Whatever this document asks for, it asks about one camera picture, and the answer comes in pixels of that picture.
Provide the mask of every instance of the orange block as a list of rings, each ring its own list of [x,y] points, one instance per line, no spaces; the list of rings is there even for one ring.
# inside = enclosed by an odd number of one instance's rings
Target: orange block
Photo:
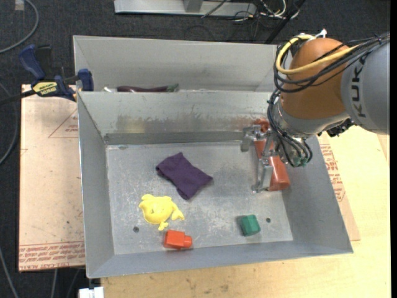
[[[168,230],[164,237],[164,247],[174,248],[180,250],[182,248],[189,248],[192,246],[192,238],[185,235],[184,232]]]

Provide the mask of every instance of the blue clamp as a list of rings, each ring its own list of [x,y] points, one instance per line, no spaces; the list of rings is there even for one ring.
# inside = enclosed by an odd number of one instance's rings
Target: blue clamp
[[[94,90],[94,81],[92,80],[92,76],[89,70],[87,70],[86,68],[79,70],[78,77],[83,84],[83,91]]]
[[[43,71],[42,67],[40,66],[36,55],[35,55],[35,45],[30,44],[25,47],[19,54],[19,61],[21,62],[22,66],[25,70],[31,72],[36,81],[40,81],[41,79],[45,78],[45,72]]]
[[[78,74],[72,78],[63,79],[62,76],[56,75],[55,77],[51,78],[51,80],[56,82],[55,88],[53,86],[50,88],[49,84],[46,85],[46,81],[44,81],[46,78],[46,72],[43,70],[42,66],[40,66],[40,62],[37,60],[36,48],[34,44],[30,44],[25,47],[19,53],[18,57],[22,66],[35,76],[35,81],[31,84],[31,87],[39,96],[59,96],[75,101],[75,97],[73,96],[75,91],[69,87],[69,83],[77,80],[82,82],[84,91],[94,90],[94,81],[92,80],[90,71],[87,69],[79,70]],[[49,60],[48,54],[45,54],[44,60],[47,58]]]

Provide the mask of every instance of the yellow toy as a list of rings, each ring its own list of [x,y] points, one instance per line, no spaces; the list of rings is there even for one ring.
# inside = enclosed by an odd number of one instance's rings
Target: yellow toy
[[[142,209],[145,220],[151,224],[159,224],[159,231],[164,230],[168,226],[166,220],[171,214],[172,220],[185,219],[178,206],[171,200],[169,196],[145,194],[142,197],[142,202],[139,203],[139,208]]]

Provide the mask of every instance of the cardboard sheet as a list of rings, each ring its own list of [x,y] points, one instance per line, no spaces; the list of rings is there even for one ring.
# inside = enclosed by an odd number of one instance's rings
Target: cardboard sheet
[[[22,100],[19,271],[85,264],[77,104]]]

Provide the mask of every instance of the yellow cable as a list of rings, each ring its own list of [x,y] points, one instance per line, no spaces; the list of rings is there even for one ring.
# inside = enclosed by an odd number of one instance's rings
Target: yellow cable
[[[332,54],[332,55],[326,56],[326,57],[324,57],[324,58],[322,58],[322,59],[320,59],[320,60],[318,60],[318,61],[314,61],[314,62],[312,62],[312,63],[303,65],[303,66],[298,67],[298,68],[294,68],[294,69],[290,69],[290,70],[286,70],[285,68],[282,68],[282,66],[281,66],[281,59],[282,59],[283,55],[285,54],[285,52],[288,51],[288,49],[289,49],[294,43],[296,43],[297,41],[299,41],[299,40],[309,40],[309,39],[311,39],[311,38],[315,38],[315,37],[312,36],[312,35],[309,35],[309,34],[303,34],[303,35],[299,35],[299,36],[294,37],[294,38],[292,38],[291,40],[289,40],[289,41],[282,47],[282,49],[281,49],[280,52],[279,52],[279,55],[278,55],[277,58],[276,58],[275,65],[276,65],[277,70],[278,70],[279,72],[283,73],[283,74],[286,74],[286,75],[301,73],[302,71],[306,71],[306,70],[308,70],[308,69],[310,69],[310,68],[313,68],[313,67],[315,67],[315,66],[317,66],[317,65],[323,64],[323,63],[325,63],[325,62],[327,62],[327,61],[336,60],[336,59],[338,59],[338,58],[344,56],[345,54],[349,53],[350,51],[352,51],[352,50],[355,49],[356,47],[358,47],[358,45],[355,45],[355,46],[353,46],[353,47],[349,47],[349,48],[347,48],[347,49],[345,49],[345,50],[343,50],[343,51],[339,51],[339,52],[334,53],[334,54]]]

